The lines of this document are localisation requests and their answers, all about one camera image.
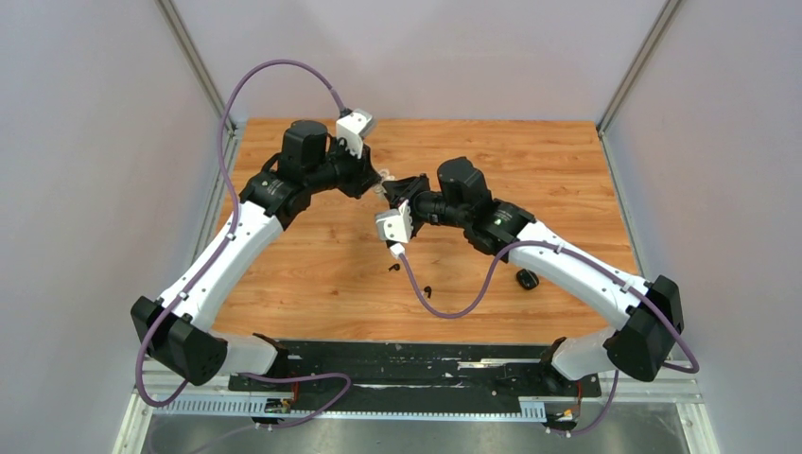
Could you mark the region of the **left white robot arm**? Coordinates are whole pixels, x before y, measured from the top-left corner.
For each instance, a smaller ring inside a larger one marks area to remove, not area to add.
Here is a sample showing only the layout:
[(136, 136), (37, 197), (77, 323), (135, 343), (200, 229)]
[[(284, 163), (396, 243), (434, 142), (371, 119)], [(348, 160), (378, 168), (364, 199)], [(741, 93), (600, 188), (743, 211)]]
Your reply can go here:
[(311, 204), (339, 190), (359, 199), (381, 177), (365, 140), (375, 121), (354, 111), (335, 130), (297, 120), (281, 149), (235, 195), (233, 213), (190, 268), (157, 298), (140, 297), (131, 318), (146, 356), (192, 385), (218, 374), (250, 373), (268, 391), (282, 389), (289, 365), (263, 336), (215, 334), (212, 327), (234, 286), (253, 261)]

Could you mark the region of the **white earbud charging case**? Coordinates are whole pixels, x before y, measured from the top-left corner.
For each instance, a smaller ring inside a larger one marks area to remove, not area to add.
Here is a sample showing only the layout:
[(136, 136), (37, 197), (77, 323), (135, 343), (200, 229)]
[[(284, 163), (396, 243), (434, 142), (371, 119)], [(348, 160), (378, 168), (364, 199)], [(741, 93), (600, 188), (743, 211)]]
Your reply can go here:
[(380, 180), (372, 187), (372, 191), (381, 201), (386, 201), (387, 190), (384, 186), (384, 183), (394, 182), (396, 177), (387, 168), (380, 169), (378, 171), (378, 175)]

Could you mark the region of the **black earbud charging case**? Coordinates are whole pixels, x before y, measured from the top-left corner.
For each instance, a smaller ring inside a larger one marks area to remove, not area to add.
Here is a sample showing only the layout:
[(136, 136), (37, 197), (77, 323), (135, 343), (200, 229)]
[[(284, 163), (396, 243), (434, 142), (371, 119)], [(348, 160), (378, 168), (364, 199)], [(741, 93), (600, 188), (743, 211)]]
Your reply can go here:
[(532, 271), (520, 269), (515, 274), (516, 282), (525, 290), (534, 290), (540, 284), (539, 277)]

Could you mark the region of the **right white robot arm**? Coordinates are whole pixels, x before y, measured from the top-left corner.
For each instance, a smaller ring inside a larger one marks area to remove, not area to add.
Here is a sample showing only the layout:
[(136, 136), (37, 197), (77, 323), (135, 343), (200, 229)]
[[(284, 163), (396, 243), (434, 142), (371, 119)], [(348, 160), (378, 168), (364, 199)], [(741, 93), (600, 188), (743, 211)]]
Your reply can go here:
[(376, 216), (386, 241), (410, 282), (416, 278), (405, 253), (425, 224), (462, 230), (477, 251), (543, 277), (599, 313), (604, 329), (580, 338), (559, 338), (541, 355), (540, 381), (546, 391), (564, 394), (578, 380), (620, 371), (652, 382), (670, 364), (684, 328), (678, 285), (617, 269), (563, 240), (525, 209), (492, 195), (483, 173), (465, 157), (442, 163), (438, 189), (425, 174), (382, 184), (389, 210)]

